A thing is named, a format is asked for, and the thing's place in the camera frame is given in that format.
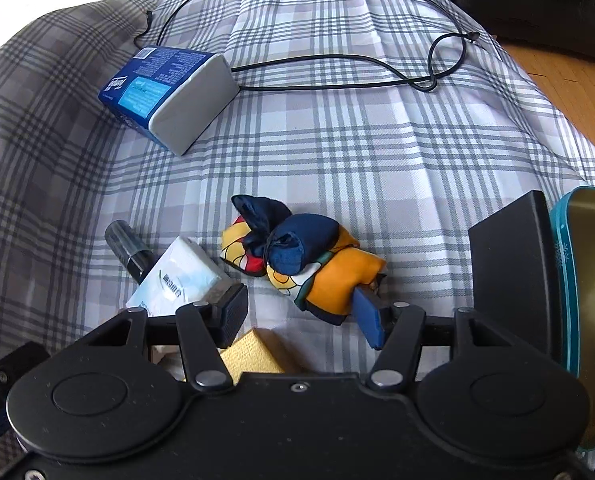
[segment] plaid bedspread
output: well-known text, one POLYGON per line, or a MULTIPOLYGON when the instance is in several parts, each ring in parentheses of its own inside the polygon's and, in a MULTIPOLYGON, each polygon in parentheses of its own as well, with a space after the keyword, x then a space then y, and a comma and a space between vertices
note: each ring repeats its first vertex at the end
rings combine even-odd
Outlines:
MULTIPOLYGON (((179 234, 217 259, 236 193, 338 219, 388 261, 382 293, 428 313, 472 303, 467 230, 531 189, 552 205, 595 186, 595 147, 482 27, 436 90, 240 92, 182 158, 119 124, 101 86, 154 22, 183 0, 109 0, 52 12, 0 50, 0 357, 31 339, 55 352, 112 317, 136 288, 104 241, 126 219, 162 252, 179 234)), ((377 57, 423 75, 450 21, 418 0, 193 0, 169 46, 223 53, 232 66, 305 54, 377 57)), ((436 67, 459 57, 443 42, 436 67)), ((237 74, 248 84, 368 82, 391 75, 329 60, 237 74)), ((226 269, 235 276, 234 271, 226 269)), ((314 370, 367 370, 375 354, 352 322, 300 312, 264 279, 251 326, 272 328, 314 370)), ((447 357, 425 351, 421 371, 447 357)), ((11 449, 0 449, 0 465, 11 449)))

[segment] tissue box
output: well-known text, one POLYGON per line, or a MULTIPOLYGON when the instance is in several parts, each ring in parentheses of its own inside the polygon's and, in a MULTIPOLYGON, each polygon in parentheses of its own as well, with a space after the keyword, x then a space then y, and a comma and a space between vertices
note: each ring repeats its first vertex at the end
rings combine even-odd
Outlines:
POLYGON ((127 302, 149 316, 171 316, 193 301, 217 303, 232 285, 229 278, 188 238, 178 236, 127 302))
POLYGON ((129 127, 183 155, 238 91, 222 54, 147 46, 98 98, 129 127))

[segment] power cord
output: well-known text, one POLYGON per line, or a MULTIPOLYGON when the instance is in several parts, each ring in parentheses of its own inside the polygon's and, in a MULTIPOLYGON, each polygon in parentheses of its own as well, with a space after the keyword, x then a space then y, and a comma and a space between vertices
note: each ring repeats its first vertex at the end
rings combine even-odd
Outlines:
POLYGON ((151 25, 153 24, 153 11, 152 10, 147 10, 146 11, 146 30, 144 32, 142 32, 141 34, 138 34, 135 38, 133 38, 133 44, 136 46, 136 48, 141 48, 138 45, 138 40, 144 36, 149 30, 151 30, 151 25))
MULTIPOLYGON (((174 12, 167 18, 162 25, 162 28, 158 34, 158 40, 156 41, 156 45, 161 45, 162 39, 164 38, 164 33, 168 28, 169 24, 173 21, 175 16, 180 9, 188 4, 191 0, 184 0, 178 7, 174 10, 174 12)), ((455 70, 457 70, 465 60, 466 57, 466 40, 471 41, 473 43, 480 37, 480 33, 477 31, 472 32, 463 32, 462 28, 458 22, 449 12, 447 12, 440 4, 435 2, 434 0, 422 0, 430 4, 434 9, 438 10, 442 15, 448 18, 455 28, 457 32, 449 32, 448 34, 443 34, 436 38, 436 40, 431 43, 431 47, 429 48, 429 53, 427 56, 427 75, 417 76, 417 77, 410 77, 406 76, 403 73, 399 72, 396 68, 392 67, 388 63, 384 61, 380 61, 379 59, 375 59, 373 57, 368 56, 358 56, 355 54, 317 54, 313 56, 295 56, 295 57, 286 57, 283 59, 274 59, 270 61, 263 61, 259 63, 252 63, 249 65, 238 66, 232 69, 232 72, 244 72, 246 70, 254 70, 257 68, 263 68, 267 66, 277 65, 277 64, 284 64, 289 62, 298 62, 298 61, 309 61, 309 60, 316 60, 316 59, 351 59, 351 60, 358 60, 358 61, 367 61, 374 63, 376 65, 380 65, 381 67, 387 69, 389 72, 393 73, 398 79, 394 80, 387 80, 387 81, 380 81, 375 83, 357 83, 357 84, 325 84, 325 85, 297 85, 297 86, 243 86, 240 85, 241 90, 251 90, 251 91, 266 91, 266 92, 276 92, 276 91, 295 91, 295 90, 341 90, 341 89, 357 89, 357 88, 382 88, 386 86, 397 86, 407 84, 410 85, 415 90, 420 92, 430 92, 437 86, 437 81, 442 79, 446 76, 451 75, 455 70), (442 72, 434 72, 433 71, 433 54, 439 45, 439 43, 447 38, 461 38, 462 40, 462 51, 460 53, 459 59, 450 66, 446 70, 442 72), (420 85, 419 83, 428 83, 428 85, 420 85)), ((138 37, 136 37, 135 41, 144 36, 147 32, 149 32, 151 28, 150 20, 152 15, 149 16, 147 13, 147 28, 144 32, 142 32, 138 37)))

